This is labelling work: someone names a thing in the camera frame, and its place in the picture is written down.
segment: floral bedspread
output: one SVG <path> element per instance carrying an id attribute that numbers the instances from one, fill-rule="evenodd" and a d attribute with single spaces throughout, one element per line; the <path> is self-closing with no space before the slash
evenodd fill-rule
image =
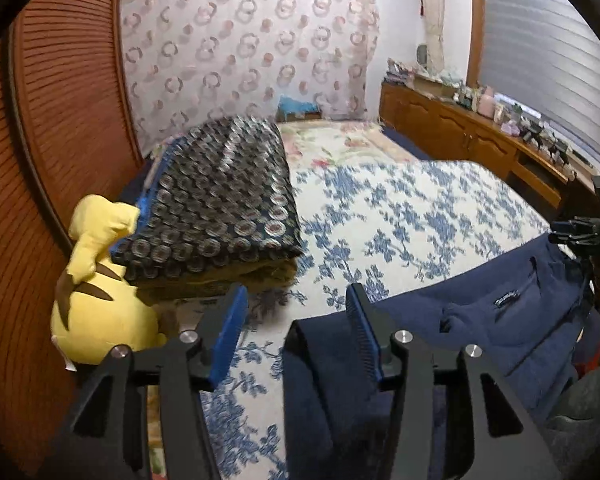
<path id="1" fill-rule="evenodd" d="M 279 123 L 278 128 L 292 169 L 418 160 L 385 137 L 378 123 L 297 121 Z"/>
<path id="2" fill-rule="evenodd" d="M 250 299 L 230 375 L 203 397 L 224 478 L 287 477 L 281 348 L 294 319 L 372 301 L 472 269 L 547 231 L 513 190 L 472 162 L 328 166 L 292 172 L 304 256 L 296 282 Z M 164 469 L 160 450 L 154 471 Z"/>

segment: wooden dresser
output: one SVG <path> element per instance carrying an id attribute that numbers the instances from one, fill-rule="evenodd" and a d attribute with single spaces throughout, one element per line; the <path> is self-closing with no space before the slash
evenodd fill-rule
<path id="1" fill-rule="evenodd" d="M 558 216 L 573 187 L 536 150 L 501 133 L 493 121 L 411 88 L 384 83 L 380 118 L 432 158 L 478 162 L 549 220 Z"/>

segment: dark patterned blanket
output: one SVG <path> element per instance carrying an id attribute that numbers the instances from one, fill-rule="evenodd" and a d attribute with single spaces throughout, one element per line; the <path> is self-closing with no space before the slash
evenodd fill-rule
<path id="1" fill-rule="evenodd" d="M 257 292 L 295 276 L 298 213 L 280 132 L 267 120 L 209 121 L 175 139 L 138 206 L 136 232 L 111 251 L 138 287 L 173 298 L 234 281 Z"/>

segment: window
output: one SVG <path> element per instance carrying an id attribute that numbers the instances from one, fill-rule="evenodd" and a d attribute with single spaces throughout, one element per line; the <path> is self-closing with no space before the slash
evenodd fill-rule
<path id="1" fill-rule="evenodd" d="M 479 79 L 600 168 L 600 42 L 568 0 L 484 0 Z"/>

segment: dark blue bed edge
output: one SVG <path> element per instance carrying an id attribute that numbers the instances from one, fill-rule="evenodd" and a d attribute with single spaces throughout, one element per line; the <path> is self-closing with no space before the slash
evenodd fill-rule
<path id="1" fill-rule="evenodd" d="M 393 142 L 395 142 L 401 148 L 407 150 L 411 155 L 416 156 L 420 160 L 432 160 L 432 158 L 423 152 L 419 147 L 417 147 L 409 137 L 404 136 L 396 132 L 393 128 L 389 126 L 382 127 L 382 133 L 385 137 L 388 137 Z"/>

